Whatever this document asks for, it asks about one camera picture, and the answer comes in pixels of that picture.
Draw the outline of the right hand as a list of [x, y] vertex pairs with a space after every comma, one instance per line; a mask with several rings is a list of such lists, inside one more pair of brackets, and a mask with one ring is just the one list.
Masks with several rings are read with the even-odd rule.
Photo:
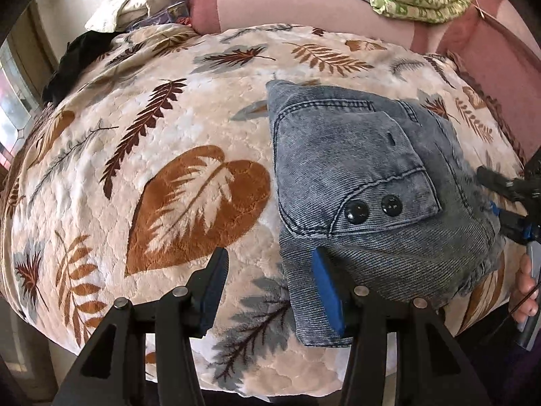
[[527, 254], [521, 257], [520, 267], [515, 273], [514, 289], [510, 296], [510, 311], [517, 323], [524, 323], [536, 315], [539, 306], [536, 302], [538, 291], [533, 292], [529, 298], [522, 301], [524, 297], [536, 286], [536, 280], [531, 276], [532, 261]]

